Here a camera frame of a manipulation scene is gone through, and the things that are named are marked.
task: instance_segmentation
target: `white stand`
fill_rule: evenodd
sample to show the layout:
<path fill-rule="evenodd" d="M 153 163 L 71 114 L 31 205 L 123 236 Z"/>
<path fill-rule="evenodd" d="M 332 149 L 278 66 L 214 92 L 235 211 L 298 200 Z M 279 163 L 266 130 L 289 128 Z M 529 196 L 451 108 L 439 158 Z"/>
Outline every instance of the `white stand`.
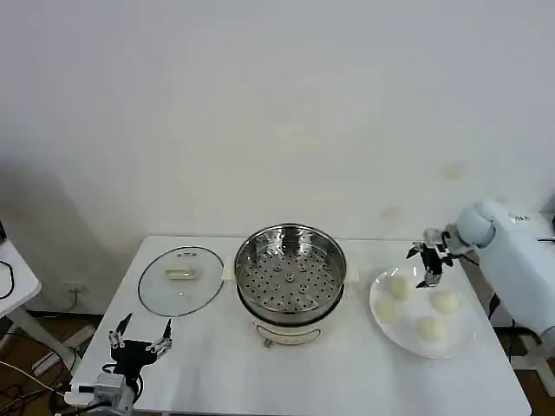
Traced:
<path fill-rule="evenodd" d="M 73 351 L 64 345 L 62 345 L 56 338 L 54 338 L 46 329 L 44 329 L 38 321 L 33 318 L 29 313 L 23 308 L 17 308 L 8 313 L 8 318 L 15 325 L 25 331 L 29 336 L 35 338 L 37 341 L 46 344 L 54 351 L 56 351 L 63 359 L 65 366 L 72 370 L 72 373 L 79 367 L 81 359 L 74 355 Z"/>
<path fill-rule="evenodd" d="M 538 345 L 530 335 L 521 335 L 519 338 L 528 354 L 523 357 L 513 357 L 513 369 L 535 371 L 538 373 L 547 395 L 555 397 L 555 375 L 547 364 L 551 352 L 546 351 L 543 345 Z"/>

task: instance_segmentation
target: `stainless steel steamer basket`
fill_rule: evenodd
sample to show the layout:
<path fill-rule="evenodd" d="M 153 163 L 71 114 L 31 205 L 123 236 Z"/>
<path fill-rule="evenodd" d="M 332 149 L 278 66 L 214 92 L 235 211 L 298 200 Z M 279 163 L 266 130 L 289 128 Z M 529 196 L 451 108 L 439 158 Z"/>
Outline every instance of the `stainless steel steamer basket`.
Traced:
<path fill-rule="evenodd" d="M 250 236 L 235 256 L 238 295 L 262 321 L 284 327 L 317 322 L 343 295 L 345 255 L 327 234 L 280 224 Z"/>

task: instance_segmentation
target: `lid handle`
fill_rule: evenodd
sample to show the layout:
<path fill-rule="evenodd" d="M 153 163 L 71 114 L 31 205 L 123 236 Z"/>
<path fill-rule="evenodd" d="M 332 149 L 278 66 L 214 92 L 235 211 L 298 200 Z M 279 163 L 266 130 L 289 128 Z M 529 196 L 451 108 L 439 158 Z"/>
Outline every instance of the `lid handle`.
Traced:
<path fill-rule="evenodd" d="M 194 268 L 166 270 L 166 277 L 169 280 L 194 280 L 197 279 L 199 275 L 199 271 Z"/>

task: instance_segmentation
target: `white plate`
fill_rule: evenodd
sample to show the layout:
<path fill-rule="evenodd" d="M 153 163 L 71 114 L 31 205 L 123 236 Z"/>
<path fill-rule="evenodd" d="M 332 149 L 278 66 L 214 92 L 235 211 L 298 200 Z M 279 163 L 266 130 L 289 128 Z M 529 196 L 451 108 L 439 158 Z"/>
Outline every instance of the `white plate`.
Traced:
<path fill-rule="evenodd" d="M 460 309 L 453 315 L 443 315 L 432 306 L 431 295 L 437 291 L 449 290 L 442 282 L 436 288 L 414 289 L 407 301 L 402 302 L 403 313 L 396 324 L 388 324 L 380 320 L 375 312 L 375 302 L 382 296 L 390 296 L 386 281 L 395 274 L 411 279 L 413 287 L 422 281 L 423 276 L 416 268 L 396 267 L 379 275 L 370 287 L 369 302 L 375 320 L 383 333 L 397 345 L 422 357 L 445 359 L 459 354 L 474 338 L 472 328 L 472 310 L 466 299 L 459 293 Z M 446 327 L 446 336 L 439 342 L 426 342 L 415 331 L 415 319 L 421 316 L 434 316 L 442 319 Z"/>

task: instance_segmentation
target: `white table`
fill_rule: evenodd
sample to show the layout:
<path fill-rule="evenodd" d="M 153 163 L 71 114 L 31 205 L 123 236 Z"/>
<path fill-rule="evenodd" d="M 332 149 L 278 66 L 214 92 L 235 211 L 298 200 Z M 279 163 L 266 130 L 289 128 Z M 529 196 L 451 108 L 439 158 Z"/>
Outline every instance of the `white table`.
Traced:
<path fill-rule="evenodd" d="M 140 304 L 137 284 L 158 255 L 198 245 L 226 261 L 243 240 L 215 237 L 147 237 L 131 263 L 108 312 L 83 357 L 69 404 L 85 406 L 91 385 L 110 362 L 107 334 L 129 312 L 126 338 L 154 341 L 166 318 Z M 329 330 L 296 347 L 264 348 L 233 283 L 204 309 L 173 320 L 172 349 L 144 367 L 145 391 L 135 409 L 149 412 L 288 415 L 379 414 L 526 416 L 522 389 L 469 281 L 457 264 L 441 284 L 458 290 L 474 312 L 476 338 L 458 358 L 423 359 L 385 337 L 369 312 L 369 285 L 389 267 L 406 262 L 410 242 L 339 240 L 356 262 L 361 281 L 352 283 L 330 315 Z M 421 267 L 418 258 L 411 259 Z"/>
<path fill-rule="evenodd" d="M 10 240 L 0 244 L 0 260 L 11 265 L 15 282 L 13 292 L 5 299 L 0 300 L 0 318 L 8 316 L 14 323 L 14 327 L 21 328 L 29 336 L 32 336 L 37 341 L 54 349 L 63 358 L 67 368 L 72 368 L 74 360 L 75 365 L 73 367 L 78 366 L 80 361 L 79 357 L 74 356 L 70 349 L 64 347 L 56 338 L 49 334 L 35 318 L 25 311 L 25 309 L 20 308 L 28 300 L 38 295 L 41 291 L 41 283 L 19 255 Z M 6 266 L 0 263 L 0 295 L 7 293 L 9 289 L 10 271 Z M 48 363 L 46 366 L 42 366 L 36 373 L 41 373 L 46 367 L 48 367 Z"/>

